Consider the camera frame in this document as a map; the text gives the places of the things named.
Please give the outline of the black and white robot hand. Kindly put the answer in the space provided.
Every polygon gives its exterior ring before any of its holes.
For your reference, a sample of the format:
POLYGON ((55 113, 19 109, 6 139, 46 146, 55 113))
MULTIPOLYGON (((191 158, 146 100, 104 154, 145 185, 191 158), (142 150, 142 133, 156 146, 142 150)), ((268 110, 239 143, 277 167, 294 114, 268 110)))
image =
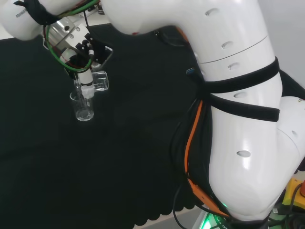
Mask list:
POLYGON ((93 98, 97 90, 93 73, 105 65, 112 49, 94 38, 83 23, 69 18, 44 26, 42 35, 45 47, 75 81, 82 97, 93 98))

